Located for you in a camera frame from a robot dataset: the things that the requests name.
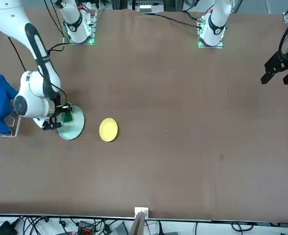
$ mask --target white cylinder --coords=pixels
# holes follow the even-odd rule
[[[204,41],[205,44],[214,47],[217,46],[221,37],[225,31],[225,27],[223,27],[228,17],[231,13],[232,6],[230,0],[216,0],[215,5],[213,7],[213,12],[208,12],[205,15],[205,26],[200,35],[200,38]],[[216,27],[223,27],[223,29],[215,29],[213,30],[210,27],[209,18],[211,18],[212,24]]]

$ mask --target cable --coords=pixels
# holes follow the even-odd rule
[[[149,235],[151,235],[151,234],[150,234],[150,230],[149,230],[149,225],[148,225],[147,221],[145,221],[145,224],[146,224],[146,226],[147,226]]]
[[[196,0],[196,2],[192,6],[190,6],[186,11],[189,11],[192,7],[195,7],[199,1],[201,0]]]
[[[136,3],[136,0],[132,0],[132,10],[135,11],[135,3]]]
[[[66,99],[66,102],[64,103],[64,105],[66,105],[66,104],[68,103],[67,94],[66,94],[66,93],[63,91],[63,89],[61,89],[60,87],[57,87],[56,85],[52,84],[51,82],[50,82],[50,84],[51,84],[53,87],[59,89],[59,90],[64,94],[65,99]]]
[[[196,235],[197,225],[198,225],[198,222],[196,222],[196,224],[195,224],[195,235]]]
[[[62,36],[64,37],[64,36],[65,36],[65,35],[64,35],[64,31],[63,31],[62,26],[61,26],[61,24],[60,24],[59,17],[58,17],[57,12],[56,12],[55,4],[52,2],[52,0],[50,0],[50,3],[51,3],[51,5],[52,5],[52,8],[54,9],[55,15],[56,15],[56,17],[57,17],[57,20],[58,20],[58,23],[59,23],[59,26],[60,26],[60,30],[61,30],[61,34],[62,34]]]
[[[81,6],[84,6],[85,10],[89,10],[89,8],[86,5],[83,5],[83,3],[81,3]]]
[[[202,29],[202,27],[200,27],[200,26],[196,26],[196,25],[193,25],[193,24],[189,24],[189,23],[185,23],[185,22],[182,22],[182,21],[178,21],[178,20],[175,20],[175,19],[170,18],[170,17],[167,17],[167,16],[162,16],[162,15],[155,15],[155,16],[160,16],[160,17],[166,18],[166,19],[168,19],[168,20],[171,20],[171,21],[174,21],[174,22],[177,22],[177,23],[179,23],[179,24],[186,25],[186,26],[190,26],[190,27]]]
[[[195,20],[195,21],[197,21],[199,18],[195,18],[195,17],[193,17],[188,11],[183,11],[185,14],[187,14],[188,15],[188,17],[190,17],[192,20]]]
[[[205,13],[207,13],[215,4],[213,4],[210,8],[207,9],[207,11],[205,11]]]
[[[234,227],[234,224],[238,225],[239,229],[236,229]],[[231,222],[231,227],[233,228],[233,230],[241,233],[241,235],[243,235],[243,232],[247,232],[253,229],[254,225],[251,225],[251,227],[249,229],[242,229],[241,225],[238,222]]]
[[[46,0],[44,0],[44,3],[45,3],[46,9],[47,9],[47,11],[48,11],[48,13],[49,13],[49,15],[50,15],[52,21],[54,21],[54,24],[56,25],[58,31],[61,33],[62,36],[64,36],[64,35],[63,35],[63,32],[59,29],[59,27],[58,27],[58,25],[57,25],[55,19],[54,19],[53,16],[51,15],[51,12],[50,12],[50,10],[49,10],[49,8],[48,8],[48,6],[47,6]]]
[[[15,228],[15,227],[20,223],[20,221],[22,220],[22,218],[23,218],[23,216],[20,216],[19,218],[17,218],[17,219],[11,224],[11,226]]]
[[[49,55],[51,51],[63,51],[63,49],[61,50],[53,50],[54,48],[58,47],[58,46],[63,46],[63,45],[67,45],[67,44],[76,44],[76,43],[58,43],[56,45],[54,45],[52,48],[50,48],[49,50],[47,50],[47,54]]]
[[[27,226],[27,228],[25,229],[25,223],[26,223],[26,220],[29,218],[29,216],[26,216],[25,217],[25,221],[23,223],[23,235],[25,235],[26,231],[28,230],[28,228],[32,225],[31,223]]]
[[[61,218],[59,218],[59,224],[61,225],[62,229],[65,231],[66,234],[69,234],[67,232],[67,230],[65,229],[66,223],[65,221],[61,220]]]
[[[159,224],[159,232],[158,235],[165,235],[164,231],[163,231],[163,227],[162,227],[162,223],[158,220],[158,224]]]
[[[15,52],[16,52],[19,60],[20,60],[20,63],[21,63],[21,65],[22,65],[23,69],[24,69],[24,71],[26,71],[26,69],[25,69],[25,67],[24,67],[24,64],[23,64],[23,62],[22,62],[22,59],[21,59],[21,57],[20,57],[20,55],[19,55],[19,53],[18,53],[15,45],[12,43],[11,38],[8,37],[8,39],[9,39],[11,45],[13,46],[13,48],[14,48],[14,50],[15,50]],[[70,43],[59,43],[59,44],[56,44],[56,45],[54,45],[51,49],[48,50],[47,54],[50,54],[50,52],[52,51],[53,48],[55,48],[55,47],[57,47],[57,46],[60,46],[60,45],[65,45],[65,44],[70,44]],[[65,95],[65,99],[66,99],[65,105],[66,105],[66,104],[68,103],[67,94],[66,94],[61,88],[57,87],[56,85],[52,84],[51,82],[50,82],[50,84],[51,84],[53,87],[59,89],[59,90]]]
[[[32,227],[32,229],[31,229],[31,231],[30,231],[30,235],[32,235],[32,233],[33,233],[33,230],[35,230],[35,232],[36,232],[36,234],[37,235],[41,235],[41,233],[37,230],[37,228],[36,228],[36,226],[37,226],[37,224],[41,221],[41,219],[43,219],[42,217],[36,222],[36,223],[34,223],[34,220],[32,219],[32,218],[28,218],[28,221],[31,223],[31,224],[33,224],[33,227]]]
[[[79,225],[79,223],[78,223],[78,222],[75,222],[71,217],[70,217],[70,220],[71,220],[76,226]]]
[[[19,53],[18,53],[18,51],[17,51],[15,45],[13,44],[13,42],[11,41],[11,38],[10,38],[9,36],[8,36],[8,39],[9,39],[9,41],[10,41],[10,43],[11,43],[13,49],[15,50],[15,52],[16,52],[16,54],[17,54],[19,60],[20,60],[20,63],[21,63],[21,65],[22,65],[23,69],[24,69],[24,71],[26,71],[26,69],[25,69],[25,67],[24,67],[24,64],[23,64],[23,62],[22,62],[22,59],[21,59],[21,57],[20,57],[20,55],[19,55]]]

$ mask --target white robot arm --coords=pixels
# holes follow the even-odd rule
[[[69,36],[75,43],[84,42],[90,35],[88,30],[91,15],[85,10],[78,10],[75,0],[55,0],[55,7],[59,8],[66,22]]]
[[[205,15],[206,23],[203,34],[200,36],[205,44],[214,47],[220,43],[231,11],[230,0],[215,0],[212,12]]]
[[[14,99],[17,113],[33,118],[42,129],[61,127],[62,123],[54,123],[52,118],[71,108],[60,104],[60,79],[20,0],[0,0],[0,31],[25,45],[38,67],[38,71],[26,71],[21,77],[20,90]]]

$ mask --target brown table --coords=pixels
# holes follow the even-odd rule
[[[60,42],[44,9],[27,14],[47,47]],[[279,15],[235,14],[224,49],[198,49],[193,28],[105,11],[93,46],[52,55],[83,133],[64,141],[24,118],[17,138],[0,138],[0,212],[131,217],[146,206],[154,218],[287,222],[288,86],[283,74],[259,81],[286,27]],[[19,88],[3,34],[0,73]],[[120,128],[112,143],[98,135],[107,117]]]

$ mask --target yellow plate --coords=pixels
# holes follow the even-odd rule
[[[99,135],[103,141],[113,141],[118,133],[118,125],[112,118],[106,118],[99,126]]]

